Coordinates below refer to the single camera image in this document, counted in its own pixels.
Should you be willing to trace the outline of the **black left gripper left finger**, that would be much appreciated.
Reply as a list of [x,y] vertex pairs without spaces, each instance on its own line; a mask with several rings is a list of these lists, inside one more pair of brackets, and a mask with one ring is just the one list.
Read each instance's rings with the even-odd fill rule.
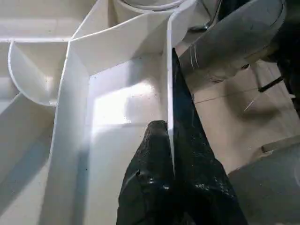
[[173,223],[173,162],[167,123],[150,122],[131,159],[118,198],[118,225]]

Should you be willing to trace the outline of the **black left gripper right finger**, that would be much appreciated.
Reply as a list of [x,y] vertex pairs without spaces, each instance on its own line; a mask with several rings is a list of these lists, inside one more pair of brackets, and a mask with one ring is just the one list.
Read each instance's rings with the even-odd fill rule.
[[246,225],[237,196],[204,131],[174,130],[175,178],[183,210],[197,225]]

